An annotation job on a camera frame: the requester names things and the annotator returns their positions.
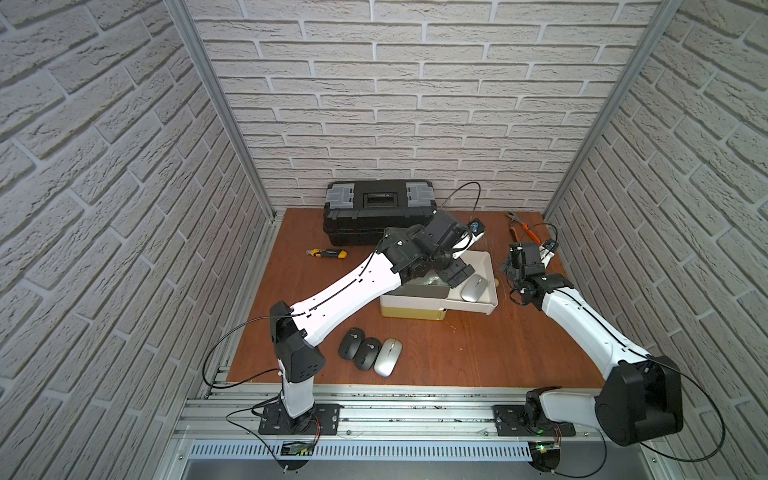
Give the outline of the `silver computer mouse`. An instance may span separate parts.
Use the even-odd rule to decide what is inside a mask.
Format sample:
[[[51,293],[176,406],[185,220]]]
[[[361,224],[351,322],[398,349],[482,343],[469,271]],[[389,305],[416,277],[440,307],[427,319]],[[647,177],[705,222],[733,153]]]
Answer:
[[[374,371],[381,377],[389,377],[402,354],[403,345],[400,340],[386,339],[381,346],[374,363]]]
[[[488,287],[488,281],[479,274],[473,274],[465,282],[460,296],[463,301],[477,303]]]

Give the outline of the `grey three-drawer storage box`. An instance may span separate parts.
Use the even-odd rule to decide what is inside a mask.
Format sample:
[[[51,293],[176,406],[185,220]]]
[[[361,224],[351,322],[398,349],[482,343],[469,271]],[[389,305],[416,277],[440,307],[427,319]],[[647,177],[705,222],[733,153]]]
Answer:
[[[449,310],[490,315],[498,305],[490,253],[469,251],[461,258],[474,267],[474,274],[479,274],[488,281],[487,290],[479,302],[462,300],[460,293],[467,280],[456,288],[450,288],[441,281],[436,272],[429,271],[425,277],[411,280],[382,295],[379,298],[381,315],[387,318],[435,321],[443,320]]]

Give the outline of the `black computer mouse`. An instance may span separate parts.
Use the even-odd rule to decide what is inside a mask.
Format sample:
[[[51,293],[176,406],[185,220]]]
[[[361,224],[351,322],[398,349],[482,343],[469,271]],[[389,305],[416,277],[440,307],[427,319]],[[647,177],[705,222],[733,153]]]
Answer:
[[[364,339],[353,357],[355,367],[361,371],[369,371],[375,364],[381,348],[380,340],[374,337]]]
[[[338,354],[343,360],[353,360],[366,335],[360,328],[350,328],[343,336],[338,348]]]

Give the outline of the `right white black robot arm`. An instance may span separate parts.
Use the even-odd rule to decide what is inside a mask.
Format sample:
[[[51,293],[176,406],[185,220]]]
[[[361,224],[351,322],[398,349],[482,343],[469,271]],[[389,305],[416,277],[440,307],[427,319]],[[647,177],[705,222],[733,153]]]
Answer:
[[[666,356],[638,346],[588,305],[561,274],[548,273],[547,254],[513,243],[501,269],[520,294],[582,348],[604,378],[597,394],[542,387],[526,394],[524,423],[538,432],[572,423],[599,429],[621,446],[678,433],[684,426],[681,373]]]

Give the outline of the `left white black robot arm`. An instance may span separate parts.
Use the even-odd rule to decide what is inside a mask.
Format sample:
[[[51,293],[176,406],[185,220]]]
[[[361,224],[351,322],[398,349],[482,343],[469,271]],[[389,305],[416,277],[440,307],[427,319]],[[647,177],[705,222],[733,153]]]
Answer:
[[[326,360],[319,345],[358,310],[429,271],[456,287],[474,268],[461,259],[485,233],[478,219],[465,224],[436,210],[425,225],[388,227],[359,266],[319,293],[291,306],[270,309],[270,337],[282,379],[280,405],[293,420],[313,412],[314,376]]]

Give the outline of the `black plastic toolbox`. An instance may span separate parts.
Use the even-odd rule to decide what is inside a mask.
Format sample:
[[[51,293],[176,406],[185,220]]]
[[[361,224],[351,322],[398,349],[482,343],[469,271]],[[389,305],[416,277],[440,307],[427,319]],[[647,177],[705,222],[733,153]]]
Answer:
[[[424,225],[436,209],[426,180],[334,182],[326,189],[323,230],[337,247],[374,245],[385,229]]]

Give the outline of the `yellow black utility knife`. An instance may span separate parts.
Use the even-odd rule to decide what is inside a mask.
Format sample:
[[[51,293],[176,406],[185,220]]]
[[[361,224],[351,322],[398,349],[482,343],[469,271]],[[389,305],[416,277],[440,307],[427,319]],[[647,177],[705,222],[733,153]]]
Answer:
[[[345,259],[348,256],[348,252],[343,249],[312,249],[307,250],[306,253],[317,258]]]

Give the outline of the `orange handled pliers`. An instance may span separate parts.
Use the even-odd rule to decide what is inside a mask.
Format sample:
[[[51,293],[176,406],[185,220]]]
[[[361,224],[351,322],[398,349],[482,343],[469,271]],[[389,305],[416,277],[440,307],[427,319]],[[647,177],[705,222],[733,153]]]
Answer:
[[[514,212],[507,212],[506,216],[509,219],[508,229],[514,242],[521,242],[524,235],[527,235],[536,245],[541,246],[542,240],[536,235],[536,233],[524,223],[520,217]]]

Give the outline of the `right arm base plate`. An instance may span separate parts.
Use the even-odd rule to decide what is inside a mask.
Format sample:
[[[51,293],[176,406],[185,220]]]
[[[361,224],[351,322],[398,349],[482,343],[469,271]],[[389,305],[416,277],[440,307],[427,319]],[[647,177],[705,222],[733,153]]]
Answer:
[[[528,405],[494,405],[492,412],[497,435],[500,437],[554,437],[556,434],[561,434],[563,437],[574,437],[576,435],[572,423],[552,422]]]

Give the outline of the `aluminium front rail frame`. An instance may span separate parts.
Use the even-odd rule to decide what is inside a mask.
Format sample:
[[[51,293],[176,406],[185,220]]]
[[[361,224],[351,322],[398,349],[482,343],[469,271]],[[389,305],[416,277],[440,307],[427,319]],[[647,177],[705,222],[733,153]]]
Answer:
[[[252,407],[279,392],[276,383],[245,383],[187,400],[155,473],[179,479],[193,460],[286,461],[282,448],[308,442],[284,421],[263,426]],[[606,434],[576,425],[536,434],[518,417],[522,388],[317,385],[323,430],[296,461],[530,462],[542,444],[609,446]]]

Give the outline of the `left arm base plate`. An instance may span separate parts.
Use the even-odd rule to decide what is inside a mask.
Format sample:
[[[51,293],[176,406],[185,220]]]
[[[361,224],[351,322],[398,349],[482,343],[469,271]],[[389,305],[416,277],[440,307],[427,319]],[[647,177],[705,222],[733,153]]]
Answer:
[[[263,408],[258,433],[261,435],[316,435],[334,436],[338,431],[340,404],[316,403],[312,409],[293,418],[282,403]]]

